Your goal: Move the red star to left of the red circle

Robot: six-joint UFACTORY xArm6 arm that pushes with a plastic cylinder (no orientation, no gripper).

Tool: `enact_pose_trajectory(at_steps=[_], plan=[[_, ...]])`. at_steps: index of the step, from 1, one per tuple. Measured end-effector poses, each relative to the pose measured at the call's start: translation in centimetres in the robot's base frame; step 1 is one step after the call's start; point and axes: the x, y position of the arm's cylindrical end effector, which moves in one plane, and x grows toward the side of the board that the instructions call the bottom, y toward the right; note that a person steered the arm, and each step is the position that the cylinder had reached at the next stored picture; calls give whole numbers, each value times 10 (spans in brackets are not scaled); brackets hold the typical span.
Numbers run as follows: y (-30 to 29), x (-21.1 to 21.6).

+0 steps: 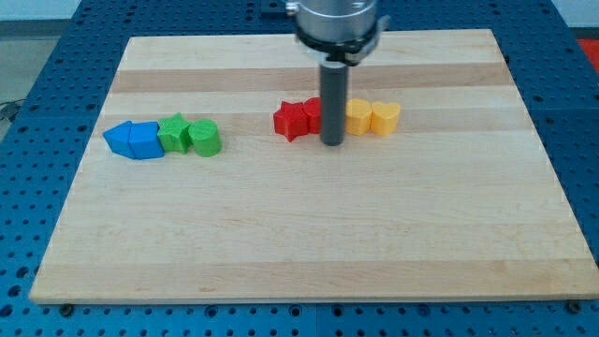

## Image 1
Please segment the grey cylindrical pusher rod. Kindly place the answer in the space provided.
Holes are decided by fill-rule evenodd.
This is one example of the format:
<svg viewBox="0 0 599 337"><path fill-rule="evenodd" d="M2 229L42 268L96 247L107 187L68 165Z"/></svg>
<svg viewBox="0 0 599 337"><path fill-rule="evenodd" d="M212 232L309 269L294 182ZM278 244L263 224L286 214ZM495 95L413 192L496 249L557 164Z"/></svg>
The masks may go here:
<svg viewBox="0 0 599 337"><path fill-rule="evenodd" d="M343 142L347 100L348 67L321 66L320 69L321 131L320 139L328 146Z"/></svg>

